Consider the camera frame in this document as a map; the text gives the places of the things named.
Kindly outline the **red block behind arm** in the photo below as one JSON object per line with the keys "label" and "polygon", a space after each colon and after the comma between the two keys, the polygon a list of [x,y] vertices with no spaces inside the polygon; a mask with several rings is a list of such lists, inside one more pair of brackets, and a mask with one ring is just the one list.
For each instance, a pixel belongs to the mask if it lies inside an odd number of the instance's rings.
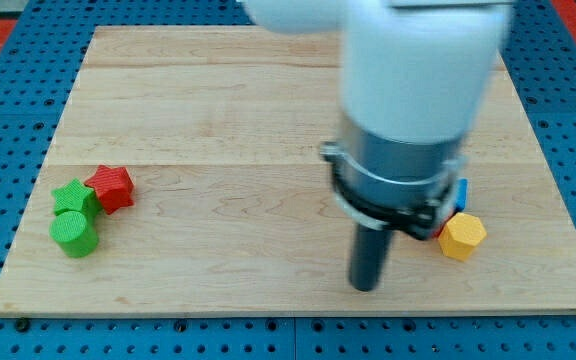
{"label": "red block behind arm", "polygon": [[452,213],[450,213],[448,216],[446,216],[445,219],[443,219],[443,221],[440,223],[440,225],[437,227],[437,229],[435,230],[435,232],[433,233],[432,237],[433,238],[438,238],[440,236],[440,234],[442,233],[444,227],[446,226],[446,224],[454,217],[455,212],[453,211]]}

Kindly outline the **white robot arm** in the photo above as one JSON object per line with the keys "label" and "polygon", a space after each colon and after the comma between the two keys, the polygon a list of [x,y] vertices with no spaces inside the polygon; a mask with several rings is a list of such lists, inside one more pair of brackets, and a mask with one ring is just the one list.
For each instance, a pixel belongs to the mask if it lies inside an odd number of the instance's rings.
{"label": "white robot arm", "polygon": [[359,235],[430,237],[455,207],[509,1],[244,0],[281,34],[339,32],[341,118],[324,143],[340,207]]}

